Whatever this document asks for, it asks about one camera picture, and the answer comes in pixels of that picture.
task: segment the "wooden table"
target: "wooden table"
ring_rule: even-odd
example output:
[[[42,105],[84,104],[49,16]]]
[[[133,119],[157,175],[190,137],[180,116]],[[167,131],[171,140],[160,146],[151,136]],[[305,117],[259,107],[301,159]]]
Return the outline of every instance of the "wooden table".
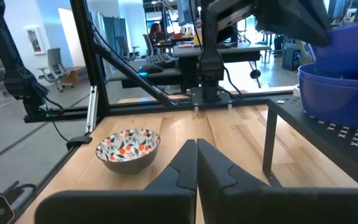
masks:
[[[149,99],[122,100],[121,103],[140,100]],[[266,120],[266,105],[200,111],[198,114],[177,111],[104,118],[91,134],[92,142],[77,150],[16,223],[34,223],[37,205],[62,190],[143,189],[163,171],[187,139],[204,138],[244,170],[268,183],[262,172]],[[94,151],[105,137],[131,128],[147,128],[160,133],[162,141],[157,157],[137,175],[115,174],[96,158]],[[358,187],[281,119],[278,119],[272,164],[275,175],[285,186]],[[196,222],[204,223],[199,199]]]

